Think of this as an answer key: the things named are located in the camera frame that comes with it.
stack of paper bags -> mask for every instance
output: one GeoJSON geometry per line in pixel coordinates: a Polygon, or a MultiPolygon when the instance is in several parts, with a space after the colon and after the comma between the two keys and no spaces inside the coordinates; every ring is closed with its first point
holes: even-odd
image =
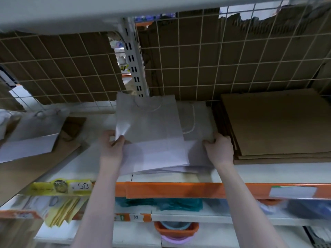
{"type": "Polygon", "coordinates": [[[331,113],[313,89],[223,94],[213,107],[235,164],[331,161],[331,113]]]}
{"type": "Polygon", "coordinates": [[[89,196],[35,196],[31,208],[35,209],[48,227],[70,223],[89,196]]]}
{"type": "Polygon", "coordinates": [[[212,136],[209,117],[207,130],[196,122],[196,108],[205,113],[204,103],[186,104],[187,125],[180,120],[174,95],[138,97],[118,93],[116,139],[126,138],[121,175],[130,173],[200,172],[212,167],[202,140],[212,136]]]}

